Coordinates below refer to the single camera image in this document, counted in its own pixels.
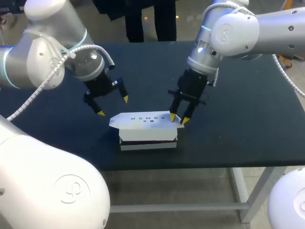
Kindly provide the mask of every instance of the black table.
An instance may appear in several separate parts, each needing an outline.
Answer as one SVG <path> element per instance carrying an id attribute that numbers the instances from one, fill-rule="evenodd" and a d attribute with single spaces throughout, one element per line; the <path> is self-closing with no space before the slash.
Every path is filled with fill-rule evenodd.
<path id="1" fill-rule="evenodd" d="M 187 67 L 193 42 L 107 44 L 129 92 L 98 99 L 106 117 L 82 102 L 82 82 L 66 75 L 56 89 L 44 91 L 13 123 L 29 135 L 77 154 L 100 170 L 193 167 L 262 167 L 305 164 L 305 115 L 293 89 L 271 56 L 254 61 L 225 59 L 215 88 L 207 87 L 176 149 L 125 151 L 109 119 L 121 112 L 165 111 Z M 33 90 L 0 92 L 1 114 L 9 116 Z M 187 104 L 182 104 L 180 115 Z"/>

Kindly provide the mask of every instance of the box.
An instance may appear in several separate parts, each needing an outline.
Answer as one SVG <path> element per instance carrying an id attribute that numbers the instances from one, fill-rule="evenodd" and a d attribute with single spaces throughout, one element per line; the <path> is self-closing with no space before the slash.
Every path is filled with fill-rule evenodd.
<path id="1" fill-rule="evenodd" d="M 119 129 L 121 150 L 176 148 L 180 118 L 169 111 L 120 113 L 109 126 Z"/>

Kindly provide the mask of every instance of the table leg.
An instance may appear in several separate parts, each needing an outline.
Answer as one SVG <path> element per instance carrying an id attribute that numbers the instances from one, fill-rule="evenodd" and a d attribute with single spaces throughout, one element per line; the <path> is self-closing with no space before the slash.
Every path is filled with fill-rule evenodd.
<path id="1" fill-rule="evenodd" d="M 250 223 L 265 200 L 268 198 L 273 186 L 281 178 L 287 167 L 266 167 L 248 198 L 249 209 L 242 210 L 240 218 L 242 223 Z"/>

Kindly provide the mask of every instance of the box lid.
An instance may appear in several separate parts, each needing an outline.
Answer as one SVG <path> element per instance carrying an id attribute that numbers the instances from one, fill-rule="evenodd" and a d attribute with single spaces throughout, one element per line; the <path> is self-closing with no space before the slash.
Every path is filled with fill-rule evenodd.
<path id="1" fill-rule="evenodd" d="M 169 111 L 120 113 L 109 126 L 119 129 L 123 141 L 173 141 L 184 127 L 178 116 L 171 122 Z"/>

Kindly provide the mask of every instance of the floor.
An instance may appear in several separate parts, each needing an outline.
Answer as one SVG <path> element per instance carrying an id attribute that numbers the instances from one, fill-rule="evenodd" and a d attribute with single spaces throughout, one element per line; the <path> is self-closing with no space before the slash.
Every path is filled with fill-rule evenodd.
<path id="1" fill-rule="evenodd" d="M 96 42 L 128 42 L 124 19 L 110 21 L 100 15 L 91 0 L 76 1 L 77 12 Z M 179 41 L 195 39 L 201 25 L 201 14 L 211 1 L 178 0 L 177 37 Z M 249 9 L 254 13 L 267 13 L 281 8 L 284 0 L 251 0 Z M 303 4 L 296 0 L 294 7 Z M 146 41 L 156 41 L 153 9 L 143 10 L 143 29 Z M 24 15 L 2 36 L 6 45 L 15 45 L 27 26 Z M 288 75 L 305 91 L 305 63 L 293 61 Z M 305 99 L 300 98 L 305 108 Z M 250 193 L 264 168 L 244 168 L 244 178 Z M 289 172 L 296 167 L 289 167 Z M 234 197 L 227 169 L 177 169 L 158 171 L 120 171 L 103 173 L 114 205 L 149 203 L 229 202 Z M 241 224 L 236 211 L 163 212 L 111 214 L 108 229 L 270 229 L 267 202 L 251 224 Z"/>

